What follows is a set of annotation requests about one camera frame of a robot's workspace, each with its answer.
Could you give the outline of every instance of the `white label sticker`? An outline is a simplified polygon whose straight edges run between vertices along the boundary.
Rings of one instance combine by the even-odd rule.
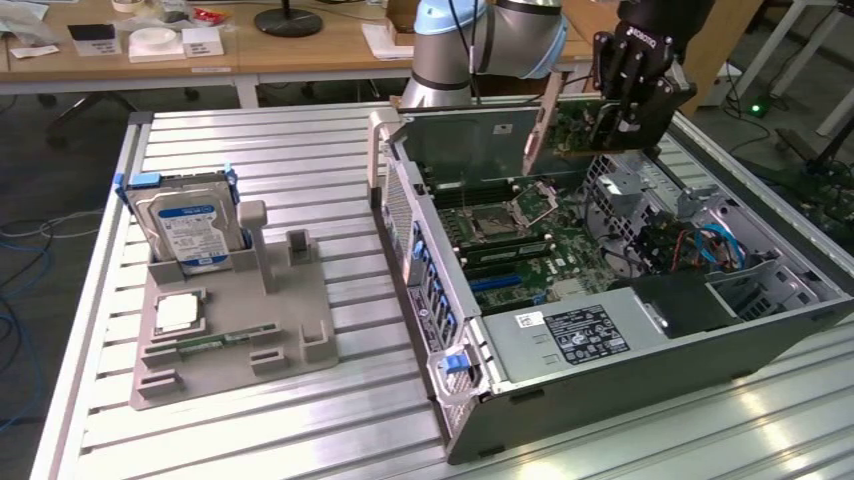
[[[212,205],[160,210],[158,216],[179,262],[210,265],[226,260],[228,246],[223,232],[212,225],[216,220]]]
[[[40,57],[41,55],[48,55],[51,53],[59,52],[59,48],[55,45],[48,45],[47,47],[36,47],[36,48],[11,48],[9,52],[15,55],[15,58],[28,58],[28,57]]]
[[[192,73],[228,73],[231,67],[194,67],[191,71]]]
[[[517,315],[517,323],[519,324],[519,328],[543,325],[546,323],[543,320],[543,312],[529,312],[522,315]]]

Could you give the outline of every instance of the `blue hard drive label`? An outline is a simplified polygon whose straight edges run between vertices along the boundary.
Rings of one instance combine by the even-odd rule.
[[[184,265],[202,266],[228,258],[223,232],[214,226],[214,205],[170,208],[158,212],[175,258]]]

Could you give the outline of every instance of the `hard drive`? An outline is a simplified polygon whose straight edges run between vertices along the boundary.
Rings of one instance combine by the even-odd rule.
[[[119,186],[156,262],[178,261],[190,275],[231,267],[228,252],[248,243],[238,224],[236,180],[231,169],[196,175],[143,173]]]

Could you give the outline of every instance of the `paper tag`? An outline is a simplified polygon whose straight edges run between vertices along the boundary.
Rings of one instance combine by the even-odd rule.
[[[231,72],[231,67],[194,67],[191,69],[192,73],[228,73]]]
[[[48,45],[47,47],[35,47],[35,48],[12,48],[9,49],[15,58],[29,58],[29,57],[40,57],[41,55],[48,55],[51,53],[59,52],[59,48],[55,45]]]
[[[519,324],[519,328],[543,325],[546,323],[543,320],[543,312],[529,312],[522,315],[517,315],[517,323]]]

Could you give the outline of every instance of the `motherboard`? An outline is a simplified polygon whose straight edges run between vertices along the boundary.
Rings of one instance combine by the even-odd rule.
[[[603,122],[609,109],[619,106],[614,100],[581,100],[558,105],[554,126],[549,128],[546,148],[555,155],[582,156],[603,151],[605,135],[610,130]]]
[[[435,204],[483,315],[605,291],[617,280],[549,177],[440,191]]]

